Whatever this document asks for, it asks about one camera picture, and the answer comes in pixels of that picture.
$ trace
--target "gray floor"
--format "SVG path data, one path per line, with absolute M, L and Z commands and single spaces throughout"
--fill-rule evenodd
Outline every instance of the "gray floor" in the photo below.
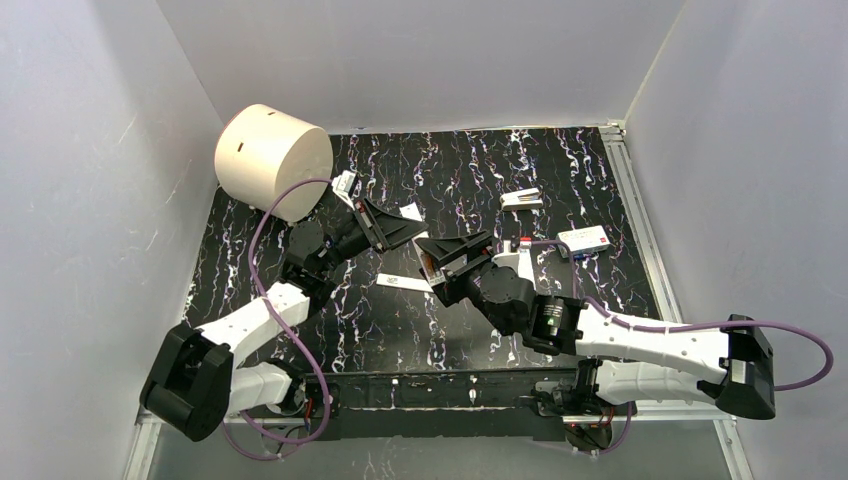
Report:
M 236 439 L 263 452 L 259 435 L 241 424 Z M 566 444 L 522 438 L 377 438 L 315 442 L 284 462 L 241 457 L 219 430 L 192 443 L 164 427 L 153 479 L 730 479 L 712 422 L 634 422 L 626 443 L 592 459 Z

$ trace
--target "marble pattern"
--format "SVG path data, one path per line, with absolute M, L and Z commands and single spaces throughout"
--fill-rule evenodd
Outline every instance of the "marble pattern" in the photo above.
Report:
M 658 315 L 647 274 L 596 128 L 368 134 L 332 137 L 335 171 L 356 171 L 357 194 L 390 211 L 416 202 L 433 237 L 488 229 L 496 238 L 553 238 L 603 225 L 611 246 L 579 261 L 580 291 L 611 309 Z M 503 213 L 502 193 L 542 191 L 539 210 Z M 310 219 L 332 225 L 344 205 L 329 191 Z M 247 246 L 261 212 L 219 188 L 186 300 L 192 326 L 216 320 L 255 297 Z M 277 275 L 289 227 L 274 220 L 257 248 L 266 285 Z M 569 266 L 553 248 L 534 249 L 537 289 L 567 294 Z M 500 337 L 468 302 L 442 307 L 429 294 L 375 284 L 377 273 L 418 276 L 407 244 L 385 255 L 366 252 L 340 266 L 339 287 L 320 315 L 300 326 L 325 371 L 410 371 L 565 366 L 574 358 L 536 354 L 520 338 Z M 248 361 L 284 357 L 306 366 L 285 338 Z

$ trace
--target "white wall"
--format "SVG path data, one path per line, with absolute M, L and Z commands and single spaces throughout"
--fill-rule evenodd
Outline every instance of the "white wall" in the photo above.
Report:
M 731 312 L 825 337 L 833 374 L 740 421 L 757 478 L 845 478 L 848 4 L 689 2 L 628 123 L 686 320 Z M 768 332 L 778 383 L 821 367 Z
M 222 127 L 153 0 L 0 7 L 3 478 L 120 478 Z
M 332 132 L 622 118 L 682 0 L 158 0 L 226 121 Z

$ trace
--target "small box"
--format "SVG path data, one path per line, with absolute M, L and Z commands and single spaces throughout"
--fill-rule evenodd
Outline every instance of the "small box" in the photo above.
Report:
M 557 239 L 565 242 L 575 257 L 591 255 L 609 247 L 609 238 L 607 238 L 607 232 L 604 231 L 602 226 L 560 232 L 557 234 Z M 562 254 L 563 258 L 568 258 L 565 248 L 559 247 L 559 253 Z

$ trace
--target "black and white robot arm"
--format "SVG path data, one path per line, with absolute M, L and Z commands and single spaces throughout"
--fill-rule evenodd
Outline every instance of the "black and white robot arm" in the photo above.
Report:
M 280 270 L 280 281 L 267 299 L 287 325 L 294 327 L 318 312 L 336 284 L 330 279 L 344 261 L 369 248 L 383 253 L 427 230 L 427 224 L 393 215 L 370 200 L 351 199 L 355 176 L 343 172 L 333 192 L 351 207 L 324 232 L 312 221 L 292 229 Z M 302 385 L 285 362 L 242 367 L 259 347 L 283 329 L 263 298 L 211 323 L 192 328 L 181 323 L 165 336 L 141 392 L 141 405 L 193 441 L 209 436 L 224 416 L 259 405 L 303 405 Z
M 415 242 L 424 252 L 422 274 L 445 306 L 468 298 L 502 335 L 519 333 L 536 352 L 590 357 L 579 363 L 573 384 L 539 396 L 550 403 L 547 411 L 684 400 L 743 418 L 775 415 L 773 351 L 758 327 L 728 323 L 727 329 L 678 333 L 669 329 L 680 324 L 607 312 L 592 300 L 539 295 L 528 239 L 497 255 L 485 231 Z

